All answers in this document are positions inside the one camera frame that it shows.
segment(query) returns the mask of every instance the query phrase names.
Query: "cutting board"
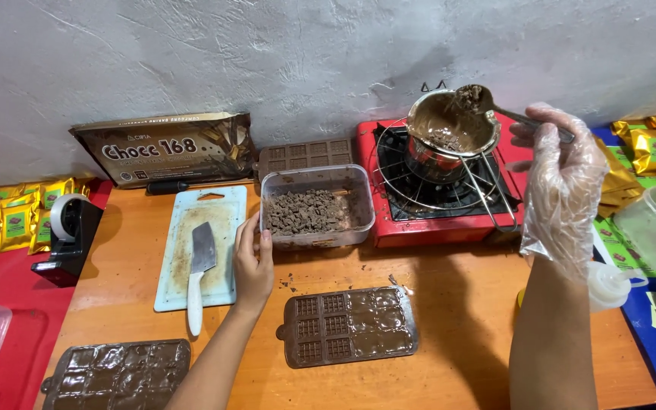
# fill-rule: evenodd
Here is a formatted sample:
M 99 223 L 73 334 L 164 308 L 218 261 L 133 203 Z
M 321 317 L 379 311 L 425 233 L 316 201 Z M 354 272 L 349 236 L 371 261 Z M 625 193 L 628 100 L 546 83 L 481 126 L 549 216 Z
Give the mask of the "cutting board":
M 201 280 L 201 303 L 203 306 L 235 303 L 232 248 L 237 227 L 244 222 L 246 211 L 247 188 L 243 185 L 177 194 L 153 305 L 156 312 L 187 308 L 192 230 L 204 222 L 209 222 L 214 233 L 216 266 L 206 271 Z

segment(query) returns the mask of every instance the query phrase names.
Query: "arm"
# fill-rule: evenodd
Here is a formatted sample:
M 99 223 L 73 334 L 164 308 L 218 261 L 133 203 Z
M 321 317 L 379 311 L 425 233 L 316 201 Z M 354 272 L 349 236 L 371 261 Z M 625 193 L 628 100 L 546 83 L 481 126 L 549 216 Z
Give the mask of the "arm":
M 546 104 L 525 112 L 543 125 L 510 127 L 512 144 L 533 148 L 533 161 L 509 168 L 528 171 L 520 251 L 534 258 L 510 349 L 511 408 L 596 409 L 587 263 L 609 169 L 583 121 Z
M 510 348 L 510 406 L 598 408 L 591 363 L 588 288 L 536 258 Z
M 273 288 L 273 247 L 268 230 L 260 236 L 260 261 L 254 256 L 258 218 L 259 213 L 237 228 L 232 256 L 237 301 L 178 386 L 167 410 L 222 410 L 227 407 L 247 341 Z

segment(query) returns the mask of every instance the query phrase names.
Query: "tape roll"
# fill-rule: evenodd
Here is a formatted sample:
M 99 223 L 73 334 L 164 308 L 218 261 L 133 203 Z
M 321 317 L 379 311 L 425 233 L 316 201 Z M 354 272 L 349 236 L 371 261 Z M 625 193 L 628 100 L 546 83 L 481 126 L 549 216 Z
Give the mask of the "tape roll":
M 72 199 L 86 200 L 86 196 L 79 193 L 68 193 L 63 195 L 55 200 L 52 204 L 52 209 L 50 210 L 50 225 L 52 232 L 60 239 L 64 239 L 65 242 L 75 242 L 75 237 L 67 233 L 65 227 L 62 224 L 62 216 L 65 213 L 65 207 L 67 203 Z

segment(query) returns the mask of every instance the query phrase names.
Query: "knife handle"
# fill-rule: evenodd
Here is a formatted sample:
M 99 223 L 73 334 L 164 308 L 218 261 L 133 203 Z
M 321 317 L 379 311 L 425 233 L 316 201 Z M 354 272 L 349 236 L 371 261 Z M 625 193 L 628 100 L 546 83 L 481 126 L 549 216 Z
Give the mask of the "knife handle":
M 204 307 L 201 305 L 201 278 L 204 272 L 189 275 L 189 289 L 187 290 L 187 317 L 189 319 L 189 330 L 194 336 L 201 333 L 201 315 Z

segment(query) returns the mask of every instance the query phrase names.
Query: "red tablecloth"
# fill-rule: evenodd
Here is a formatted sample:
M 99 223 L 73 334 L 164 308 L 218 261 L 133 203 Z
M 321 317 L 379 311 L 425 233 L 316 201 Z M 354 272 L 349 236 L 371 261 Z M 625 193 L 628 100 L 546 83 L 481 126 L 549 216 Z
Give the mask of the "red tablecloth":
M 105 208 L 109 181 L 90 182 L 90 201 Z M 49 252 L 27 256 L 27 249 L 0 254 L 0 305 L 12 321 L 0 351 L 0 410 L 29 409 L 39 391 L 74 287 L 58 288 L 30 270 Z

